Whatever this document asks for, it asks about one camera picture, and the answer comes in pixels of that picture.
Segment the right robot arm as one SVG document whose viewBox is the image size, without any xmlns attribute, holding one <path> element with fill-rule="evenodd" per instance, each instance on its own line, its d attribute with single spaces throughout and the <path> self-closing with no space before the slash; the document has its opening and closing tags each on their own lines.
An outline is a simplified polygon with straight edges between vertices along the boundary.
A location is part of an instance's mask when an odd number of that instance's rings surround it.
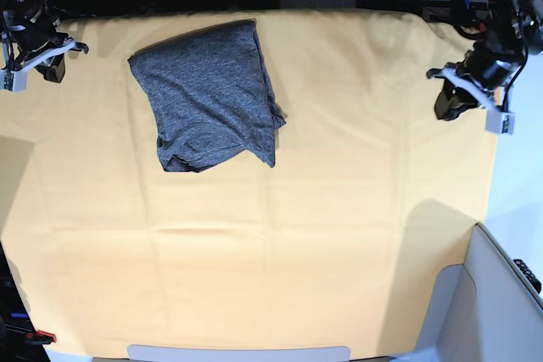
<svg viewBox="0 0 543 362">
<path fill-rule="evenodd" d="M 56 30 L 47 0 L 1 0 L 1 81 L 14 90 L 17 75 L 40 67 L 46 79 L 54 60 L 74 42 Z"/>
</svg>

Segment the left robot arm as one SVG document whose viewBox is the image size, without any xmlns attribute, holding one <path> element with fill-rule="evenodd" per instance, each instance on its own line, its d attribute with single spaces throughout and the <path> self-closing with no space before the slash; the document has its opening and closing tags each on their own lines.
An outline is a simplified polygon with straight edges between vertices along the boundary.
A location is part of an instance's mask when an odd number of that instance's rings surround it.
<svg viewBox="0 0 543 362">
<path fill-rule="evenodd" d="M 509 110 L 512 86 L 529 56 L 542 53 L 542 0 L 487 0 L 489 18 L 484 30 L 467 33 L 473 48 L 461 62 L 427 72 L 443 81 L 434 112 L 438 120 L 451 121 L 469 109 L 486 109 L 487 119 L 499 124 L 495 133 L 512 132 Z"/>
</svg>

